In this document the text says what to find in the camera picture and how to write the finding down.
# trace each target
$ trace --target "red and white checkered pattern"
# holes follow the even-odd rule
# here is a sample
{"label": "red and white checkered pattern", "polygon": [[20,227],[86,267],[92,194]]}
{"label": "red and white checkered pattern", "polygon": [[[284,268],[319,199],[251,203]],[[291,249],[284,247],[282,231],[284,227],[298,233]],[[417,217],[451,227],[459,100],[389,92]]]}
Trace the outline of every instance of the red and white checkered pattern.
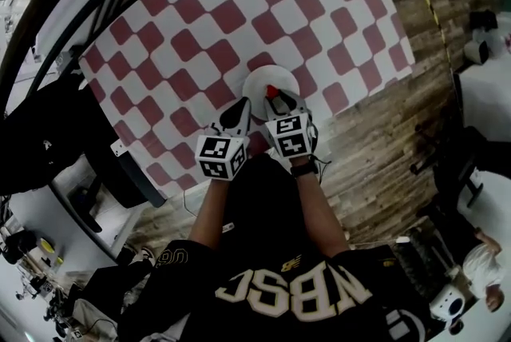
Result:
{"label": "red and white checkered pattern", "polygon": [[[97,100],[164,197],[204,180],[194,160],[217,109],[275,63],[316,124],[411,73],[391,0],[140,0],[81,59]],[[252,152],[267,149],[262,122]]]}

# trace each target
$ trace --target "wooden floor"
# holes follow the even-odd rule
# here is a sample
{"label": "wooden floor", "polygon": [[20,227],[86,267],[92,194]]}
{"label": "wooden floor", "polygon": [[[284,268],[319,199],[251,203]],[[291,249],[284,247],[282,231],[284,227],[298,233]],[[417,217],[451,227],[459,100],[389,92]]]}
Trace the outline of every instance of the wooden floor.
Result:
{"label": "wooden floor", "polygon": [[[425,0],[394,0],[410,38],[417,65],[413,75],[359,102],[320,128],[318,152],[333,163],[323,189],[352,244],[392,238],[416,222],[415,213],[436,193],[431,170],[419,177],[410,165],[427,154],[414,127],[438,127],[444,106],[457,108],[450,65],[439,29]],[[455,69],[469,40],[469,12],[491,8],[495,0],[431,0]],[[187,192],[188,209],[198,211],[204,187]],[[183,197],[147,209],[128,242],[160,252],[185,238],[194,216]]]}

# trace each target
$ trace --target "desk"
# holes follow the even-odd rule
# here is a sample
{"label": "desk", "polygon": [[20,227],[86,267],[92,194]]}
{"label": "desk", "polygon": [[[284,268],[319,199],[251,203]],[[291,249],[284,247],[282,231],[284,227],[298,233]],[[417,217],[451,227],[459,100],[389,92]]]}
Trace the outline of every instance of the desk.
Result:
{"label": "desk", "polygon": [[38,238],[47,239],[54,246],[55,255],[64,259],[57,275],[93,271],[116,264],[112,256],[91,239],[92,232],[71,217],[73,210],[66,210],[49,186],[14,194],[9,207],[24,229],[33,231]]}
{"label": "desk", "polygon": [[491,141],[511,141],[511,54],[471,66],[460,81],[465,125]]}
{"label": "desk", "polygon": [[[101,108],[162,196],[205,180],[196,141],[250,71],[298,79],[316,124],[412,71],[391,0],[140,0],[85,52]],[[251,150],[267,149],[252,119]]]}

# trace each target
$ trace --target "gold logo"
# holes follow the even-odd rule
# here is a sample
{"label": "gold logo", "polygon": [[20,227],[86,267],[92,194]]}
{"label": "gold logo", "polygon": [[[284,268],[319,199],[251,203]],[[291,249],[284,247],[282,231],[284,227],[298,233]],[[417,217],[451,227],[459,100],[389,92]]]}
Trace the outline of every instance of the gold logo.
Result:
{"label": "gold logo", "polygon": [[293,258],[291,261],[285,262],[282,264],[281,272],[291,271],[293,268],[297,268],[300,265],[300,260],[302,259],[302,254]]}
{"label": "gold logo", "polygon": [[382,261],[383,261],[384,267],[393,267],[395,265],[396,259],[395,258],[386,258],[385,260],[382,260]]}

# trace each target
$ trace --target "person in white shirt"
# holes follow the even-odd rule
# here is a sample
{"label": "person in white shirt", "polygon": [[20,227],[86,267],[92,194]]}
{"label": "person in white shirt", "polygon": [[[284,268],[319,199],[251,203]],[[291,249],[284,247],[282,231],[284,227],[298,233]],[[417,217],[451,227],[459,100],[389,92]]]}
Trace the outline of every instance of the person in white shirt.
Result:
{"label": "person in white shirt", "polygon": [[441,207],[435,201],[423,210],[420,213],[430,217],[454,262],[463,267],[472,283],[471,292],[476,298],[485,299],[488,310],[497,311],[505,299],[501,290],[505,270],[496,259],[501,246],[481,229],[474,228],[455,208]]}

